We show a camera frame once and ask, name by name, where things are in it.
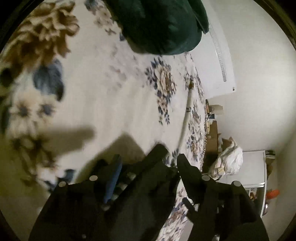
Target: white cabinet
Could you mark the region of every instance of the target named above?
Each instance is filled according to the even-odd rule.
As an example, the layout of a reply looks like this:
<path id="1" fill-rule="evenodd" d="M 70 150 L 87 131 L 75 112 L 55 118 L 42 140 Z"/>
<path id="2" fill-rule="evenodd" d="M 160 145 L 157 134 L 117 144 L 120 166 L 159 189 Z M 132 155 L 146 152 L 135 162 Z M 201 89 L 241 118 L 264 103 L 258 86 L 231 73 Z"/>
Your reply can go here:
<path id="1" fill-rule="evenodd" d="M 260 216 L 263 214 L 266 195 L 266 163 L 265 151 L 243 152 L 243 163 L 235 175 L 225 175 L 218 182 L 231 184 L 237 180 L 245 189 L 257 188 L 256 206 Z"/>

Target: brown flower pattern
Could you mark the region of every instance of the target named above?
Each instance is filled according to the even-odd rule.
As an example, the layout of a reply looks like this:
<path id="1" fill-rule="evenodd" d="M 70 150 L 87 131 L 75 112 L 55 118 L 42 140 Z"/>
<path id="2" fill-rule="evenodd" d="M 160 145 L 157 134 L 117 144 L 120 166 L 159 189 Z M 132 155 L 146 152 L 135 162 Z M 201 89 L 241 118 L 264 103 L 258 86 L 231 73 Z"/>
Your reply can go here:
<path id="1" fill-rule="evenodd" d="M 186 217 L 188 209 L 183 204 L 182 199 L 187 197 L 184 185 L 180 181 L 177 188 L 177 195 L 173 210 L 168 217 L 167 221 L 163 225 L 156 241 L 175 241 L 179 240 L 184 226 L 186 225 L 188 218 Z"/>
<path id="2" fill-rule="evenodd" d="M 71 14 L 74 2 L 41 3 L 19 25 L 10 37 L 1 59 L 13 68 L 18 76 L 41 65 L 48 65 L 55 55 L 66 57 L 70 52 L 66 36 L 74 36 L 79 26 Z"/>
<path id="3" fill-rule="evenodd" d="M 25 176 L 21 180 L 27 186 L 37 183 L 36 179 L 40 168 L 52 170 L 55 168 L 54 155 L 45 147 L 47 142 L 48 139 L 45 137 L 32 138 L 29 135 L 12 140 L 16 158 L 21 162 L 25 172 Z"/>
<path id="4" fill-rule="evenodd" d="M 191 111 L 188 122 L 190 135 L 186 141 L 186 146 L 191 151 L 194 161 L 200 162 L 202 166 L 205 136 L 200 127 L 201 115 L 199 114 L 196 100 L 193 103 L 193 107 L 189 110 Z"/>
<path id="5" fill-rule="evenodd" d="M 152 86 L 157 95 L 157 104 L 159 112 L 159 123 L 163 121 L 168 125 L 170 116 L 168 114 L 168 104 L 172 96 L 176 93 L 176 84 L 171 74 L 171 66 L 166 64 L 161 57 L 151 61 L 151 67 L 146 68 L 145 74 L 148 83 Z"/>

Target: dark green fabric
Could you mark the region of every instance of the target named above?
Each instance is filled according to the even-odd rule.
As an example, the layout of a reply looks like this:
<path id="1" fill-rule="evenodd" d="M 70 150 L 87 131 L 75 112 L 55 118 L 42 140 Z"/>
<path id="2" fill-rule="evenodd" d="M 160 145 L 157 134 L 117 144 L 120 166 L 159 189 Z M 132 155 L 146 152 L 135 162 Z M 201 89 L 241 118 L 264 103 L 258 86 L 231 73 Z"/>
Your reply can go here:
<path id="1" fill-rule="evenodd" d="M 199 27 L 202 29 L 203 33 L 206 34 L 209 31 L 209 21 L 202 2 L 200 0 L 188 0 L 188 2 L 194 12 Z"/>
<path id="2" fill-rule="evenodd" d="M 136 177 L 102 208 L 106 182 L 114 166 L 96 165 L 96 181 L 86 180 L 55 188 L 30 233 L 29 241 L 153 241 L 170 215 L 180 176 L 162 160 L 168 151 L 156 145 L 141 162 L 126 165 Z"/>
<path id="3" fill-rule="evenodd" d="M 200 0 L 106 0 L 123 34 L 143 51 L 159 55 L 194 49 L 208 19 Z"/>

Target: wall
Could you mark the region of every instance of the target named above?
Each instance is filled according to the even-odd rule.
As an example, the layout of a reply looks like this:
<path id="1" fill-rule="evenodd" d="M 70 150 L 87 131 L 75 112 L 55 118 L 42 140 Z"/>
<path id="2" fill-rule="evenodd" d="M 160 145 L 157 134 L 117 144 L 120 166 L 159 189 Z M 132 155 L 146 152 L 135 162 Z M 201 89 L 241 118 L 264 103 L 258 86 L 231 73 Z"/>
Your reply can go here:
<path id="1" fill-rule="evenodd" d="M 215 97 L 224 107 L 218 131 L 243 150 L 280 151 L 295 129 L 296 51 L 253 0 L 210 0 L 228 42 L 237 91 Z"/>
<path id="2" fill-rule="evenodd" d="M 270 241 L 276 241 L 296 213 L 296 132 L 277 160 L 277 179 L 280 195 L 277 197 L 272 220 L 267 223 Z"/>

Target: floral rug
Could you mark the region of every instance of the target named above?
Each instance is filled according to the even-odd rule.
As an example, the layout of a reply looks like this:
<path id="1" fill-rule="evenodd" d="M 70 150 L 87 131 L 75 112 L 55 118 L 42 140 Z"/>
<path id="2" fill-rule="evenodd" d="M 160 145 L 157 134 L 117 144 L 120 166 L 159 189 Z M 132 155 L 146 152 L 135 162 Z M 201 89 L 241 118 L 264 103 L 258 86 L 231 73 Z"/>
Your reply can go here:
<path id="1" fill-rule="evenodd" d="M 0 209 L 23 241 L 60 181 L 80 182 L 96 160 L 143 159 L 156 143 L 176 165 L 201 168 L 205 99 L 190 53 L 136 53 L 100 0 L 45 1 L 0 54 Z M 178 186 L 157 240 L 187 222 Z"/>

